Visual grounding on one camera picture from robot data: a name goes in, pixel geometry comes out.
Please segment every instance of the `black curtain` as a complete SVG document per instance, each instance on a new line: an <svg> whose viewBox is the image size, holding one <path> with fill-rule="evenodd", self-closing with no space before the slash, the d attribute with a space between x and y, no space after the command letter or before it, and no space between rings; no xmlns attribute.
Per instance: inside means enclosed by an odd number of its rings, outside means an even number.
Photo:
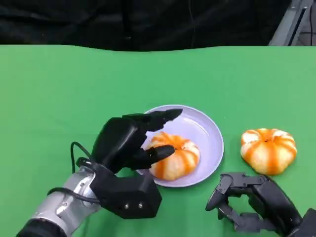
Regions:
<svg viewBox="0 0 316 237"><path fill-rule="evenodd" d="M0 0L0 43L121 51L268 45L290 2Z"/></svg>

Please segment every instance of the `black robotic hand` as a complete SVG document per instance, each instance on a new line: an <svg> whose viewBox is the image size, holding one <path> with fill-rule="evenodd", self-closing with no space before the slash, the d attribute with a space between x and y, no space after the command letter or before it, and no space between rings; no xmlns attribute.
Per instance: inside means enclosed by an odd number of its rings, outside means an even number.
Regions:
<svg viewBox="0 0 316 237"><path fill-rule="evenodd" d="M148 169L174 153L172 146L144 150L147 131L157 131L168 121L174 120L182 109L155 111L149 114L125 115L111 118L97 137L91 159L80 158L78 166L94 171L90 187L100 205L124 218L155 217L162 197L149 175L119 178L115 174L122 168Z"/></svg>
<svg viewBox="0 0 316 237"><path fill-rule="evenodd" d="M229 206L229 197L247 195L257 213L237 214ZM316 236L316 211L309 209L302 218L284 191L266 175L223 173L211 195L206 211L218 209L218 219L227 218L237 232L274 231L281 237Z"/></svg>

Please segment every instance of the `metal frame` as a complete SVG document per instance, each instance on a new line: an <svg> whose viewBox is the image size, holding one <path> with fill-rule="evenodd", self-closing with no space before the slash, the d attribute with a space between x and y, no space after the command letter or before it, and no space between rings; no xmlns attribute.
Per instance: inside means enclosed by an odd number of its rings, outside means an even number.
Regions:
<svg viewBox="0 0 316 237"><path fill-rule="evenodd" d="M285 12L269 46L295 45L299 33L310 14L314 0L293 0Z"/></svg>

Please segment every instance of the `robotic hand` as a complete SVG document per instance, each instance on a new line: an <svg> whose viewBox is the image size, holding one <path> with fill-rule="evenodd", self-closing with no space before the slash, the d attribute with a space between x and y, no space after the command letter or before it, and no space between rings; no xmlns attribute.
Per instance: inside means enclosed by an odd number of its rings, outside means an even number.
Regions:
<svg viewBox="0 0 316 237"><path fill-rule="evenodd" d="M238 215L228 197L249 197L249 205L257 213ZM245 173L223 173L211 195L206 211L218 209L218 219L227 218L237 232L275 231L281 237L316 236L316 211L309 209L302 218L283 190L268 176Z"/></svg>
<svg viewBox="0 0 316 237"><path fill-rule="evenodd" d="M71 145L73 174L63 187L48 192L45 201L17 237L70 237L90 214L105 208L124 218L155 217L161 195L151 176L118 178L122 168L148 169L174 153L172 146L143 150L147 131L157 131L182 113L181 109L111 118L97 137L90 155L79 143ZM74 145L79 158L75 172Z"/></svg>

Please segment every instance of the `green tablecloth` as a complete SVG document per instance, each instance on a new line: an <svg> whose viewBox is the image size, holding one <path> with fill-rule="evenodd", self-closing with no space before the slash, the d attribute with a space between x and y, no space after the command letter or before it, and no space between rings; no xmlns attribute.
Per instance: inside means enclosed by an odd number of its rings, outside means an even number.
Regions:
<svg viewBox="0 0 316 237"><path fill-rule="evenodd" d="M91 151L110 117L163 104L195 107L217 123L225 141L218 170L192 187L160 188L163 202L154 219L122 220L101 210L74 236L244 236L204 209L221 172L254 174L239 154L240 135L252 128L293 134L297 159L275 180L301 214L316 208L316 47L126 53L2 46L0 78L1 236L14 236L46 192L69 177L72 141ZM251 211L246 198L233 198L232 205Z"/></svg>

